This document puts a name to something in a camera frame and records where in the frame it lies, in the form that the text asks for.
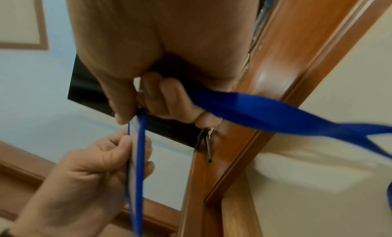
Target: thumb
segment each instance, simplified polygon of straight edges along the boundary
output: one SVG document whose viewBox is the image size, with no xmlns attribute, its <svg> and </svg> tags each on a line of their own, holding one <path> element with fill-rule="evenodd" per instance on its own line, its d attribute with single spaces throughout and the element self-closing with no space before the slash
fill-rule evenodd
<svg viewBox="0 0 392 237">
<path fill-rule="evenodd" d="M 124 135 L 118 146 L 110 151 L 86 150 L 80 164 L 89 173 L 115 172 L 124 167 L 131 153 L 132 137 Z"/>
<path fill-rule="evenodd" d="M 116 113 L 118 124 L 128 123 L 136 114 L 138 103 L 133 79 L 113 78 L 106 74 L 94 74 L 101 84 L 110 107 Z"/>
</svg>

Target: hand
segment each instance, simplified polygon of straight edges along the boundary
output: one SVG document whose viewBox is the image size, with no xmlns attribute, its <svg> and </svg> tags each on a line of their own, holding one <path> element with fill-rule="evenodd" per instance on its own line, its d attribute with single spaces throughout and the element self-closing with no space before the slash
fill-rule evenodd
<svg viewBox="0 0 392 237">
<path fill-rule="evenodd" d="M 141 103 L 157 116 L 198 127 L 214 127 L 220 119 L 193 105 L 178 80 L 151 70 L 176 57 L 187 67 L 174 77 L 232 90 L 249 51 L 258 1 L 67 0 L 77 53 L 101 83 L 119 124 L 129 122 Z M 137 77 L 146 85 L 138 100 Z"/>
<path fill-rule="evenodd" d="M 117 132 L 83 150 L 74 150 L 54 168 L 10 229 L 20 237 L 97 236 L 125 205 L 125 164 L 132 139 Z M 145 160 L 151 156 L 146 137 Z M 145 177 L 154 170 L 145 164 Z"/>
</svg>

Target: black panel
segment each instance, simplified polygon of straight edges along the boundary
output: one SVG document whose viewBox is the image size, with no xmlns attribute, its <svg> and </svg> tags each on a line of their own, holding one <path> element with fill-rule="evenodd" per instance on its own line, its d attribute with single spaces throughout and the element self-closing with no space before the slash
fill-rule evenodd
<svg viewBox="0 0 392 237">
<path fill-rule="evenodd" d="M 107 115 L 114 116 L 100 84 L 83 65 L 78 56 L 76 56 L 73 66 L 68 99 Z M 147 118 L 147 130 L 187 146 L 195 146 L 200 129 L 196 128 L 194 124 L 160 119 L 151 115 Z"/>
</svg>

